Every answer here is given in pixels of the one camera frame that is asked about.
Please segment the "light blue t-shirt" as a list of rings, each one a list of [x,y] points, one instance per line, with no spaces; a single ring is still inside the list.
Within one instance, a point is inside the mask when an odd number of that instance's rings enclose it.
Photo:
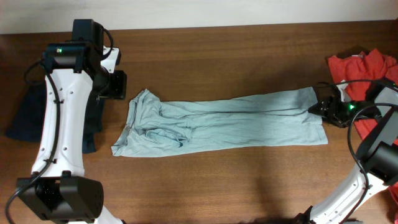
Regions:
[[[311,87],[216,101],[161,101],[149,90],[129,103],[114,156],[167,157],[254,146],[328,144],[322,119],[308,112]]]

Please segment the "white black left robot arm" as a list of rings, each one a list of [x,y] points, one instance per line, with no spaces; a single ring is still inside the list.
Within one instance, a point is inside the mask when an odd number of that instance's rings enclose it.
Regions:
[[[82,156],[88,102],[126,97],[127,76],[116,69],[121,52],[104,45],[108,37],[101,24],[76,19],[72,38],[50,44],[40,61],[47,87],[42,139],[31,174],[17,180],[14,198],[43,221],[119,223],[104,205],[101,182],[85,177]]]

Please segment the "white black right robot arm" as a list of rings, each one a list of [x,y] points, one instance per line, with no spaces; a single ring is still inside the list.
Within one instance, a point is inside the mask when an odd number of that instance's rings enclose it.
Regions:
[[[330,84],[333,94],[309,108],[309,113],[348,131],[360,120],[375,119],[376,126],[357,150],[347,134],[355,162],[352,172],[328,198],[299,213],[294,223],[349,223],[365,201],[397,183],[397,85],[388,78],[370,80],[369,84],[363,101],[343,101],[338,84]]]

